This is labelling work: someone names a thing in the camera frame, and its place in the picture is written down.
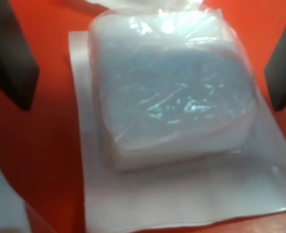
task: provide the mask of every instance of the red surface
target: red surface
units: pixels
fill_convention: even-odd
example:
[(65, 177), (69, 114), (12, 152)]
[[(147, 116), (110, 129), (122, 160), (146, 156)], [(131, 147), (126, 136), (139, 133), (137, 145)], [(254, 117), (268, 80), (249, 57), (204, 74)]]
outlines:
[[(0, 167), (19, 194), (58, 233), (83, 233), (78, 113), (67, 34), (86, 30), (93, 16), (68, 8), (62, 0), (11, 2), (39, 63), (40, 77), (30, 112), (20, 111), (0, 91)], [(253, 63), (257, 84), (269, 102), (263, 68), (286, 25), (286, 0), (206, 3), (221, 7), (236, 29)], [(286, 109), (275, 117), (286, 136)], [(286, 214), (172, 232), (286, 233)]]

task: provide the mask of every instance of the plastic bag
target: plastic bag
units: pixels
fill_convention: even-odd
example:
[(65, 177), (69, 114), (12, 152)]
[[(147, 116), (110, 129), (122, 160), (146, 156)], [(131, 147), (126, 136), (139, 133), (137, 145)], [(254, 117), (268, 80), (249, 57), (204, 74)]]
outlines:
[(202, 226), (286, 211), (286, 141), (259, 92), (247, 151), (123, 173), (107, 166), (99, 153), (87, 42), (88, 32), (69, 34), (88, 232)]
[(150, 8), (155, 6), (163, 6), (166, 2), (169, 3), (179, 3), (188, 4), (192, 2), (202, 3), (203, 0), (84, 0), (90, 3), (99, 4), (110, 9), (120, 9), (120, 8)]
[(1, 171), (0, 231), (2, 233), (55, 233), (10, 187)]
[(252, 70), (214, 10), (166, 1), (91, 26), (102, 153), (124, 170), (239, 149), (257, 112)]

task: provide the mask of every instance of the black object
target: black object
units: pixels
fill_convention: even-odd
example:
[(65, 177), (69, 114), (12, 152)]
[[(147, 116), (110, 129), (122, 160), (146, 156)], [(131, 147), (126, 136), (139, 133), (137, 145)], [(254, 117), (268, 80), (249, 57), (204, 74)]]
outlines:
[(273, 108), (280, 111), (286, 107), (286, 29), (265, 67), (265, 76)]
[(0, 0), (0, 88), (23, 110), (32, 105), (38, 65), (8, 0)]

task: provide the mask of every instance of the white object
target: white object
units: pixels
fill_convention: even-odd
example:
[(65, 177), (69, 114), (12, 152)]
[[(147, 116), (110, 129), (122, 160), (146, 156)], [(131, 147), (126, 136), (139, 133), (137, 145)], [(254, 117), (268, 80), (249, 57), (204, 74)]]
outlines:
[(174, 3), (190, 3), (194, 2), (200, 4), (203, 0), (66, 0), (69, 4), (74, 5), (76, 7), (82, 6), (87, 7), (86, 3), (91, 4), (99, 4), (109, 9), (120, 9), (120, 8), (150, 8), (157, 7), (159, 5), (163, 5), (166, 2)]
[(87, 41), (88, 32), (69, 34), (88, 231), (202, 226), (286, 211), (286, 141), (260, 93), (248, 152), (122, 174), (107, 167), (99, 154)]
[(32, 217), (37, 227), (36, 232), (55, 233), (30, 206), (25, 204), (0, 171), (0, 231), (31, 233), (28, 216)]
[(257, 111), (254, 83), (218, 14), (113, 12), (90, 31), (110, 148), (103, 155), (116, 168), (235, 150), (246, 140)]

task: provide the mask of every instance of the white plastic sheet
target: white plastic sheet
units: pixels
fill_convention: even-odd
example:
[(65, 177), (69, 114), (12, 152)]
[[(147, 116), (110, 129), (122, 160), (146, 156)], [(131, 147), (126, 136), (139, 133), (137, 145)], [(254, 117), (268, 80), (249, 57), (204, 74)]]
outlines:
[(87, 43), (88, 32), (69, 34), (88, 231), (201, 226), (286, 210), (286, 141), (259, 92), (248, 154), (225, 153), (122, 174), (110, 169), (99, 154)]

